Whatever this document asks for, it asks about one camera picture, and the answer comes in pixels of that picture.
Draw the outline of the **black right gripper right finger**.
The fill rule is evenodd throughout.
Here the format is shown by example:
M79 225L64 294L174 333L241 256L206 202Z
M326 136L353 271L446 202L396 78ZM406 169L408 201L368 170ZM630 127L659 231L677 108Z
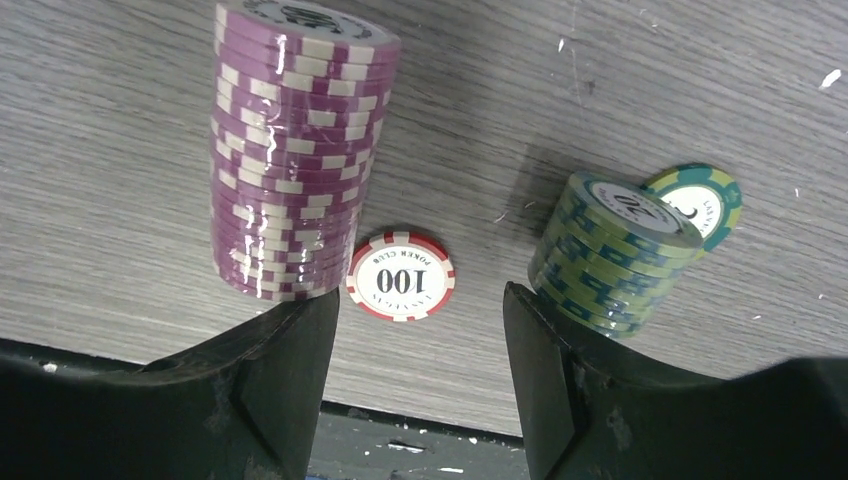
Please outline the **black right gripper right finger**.
M534 479L843 479L847 362L795 358L730 380L632 350L505 286Z

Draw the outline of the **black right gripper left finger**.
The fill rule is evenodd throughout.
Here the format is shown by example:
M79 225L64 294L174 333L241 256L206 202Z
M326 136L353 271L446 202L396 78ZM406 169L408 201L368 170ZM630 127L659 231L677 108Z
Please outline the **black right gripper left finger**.
M304 478L339 303L282 303L143 366L3 340L2 477Z

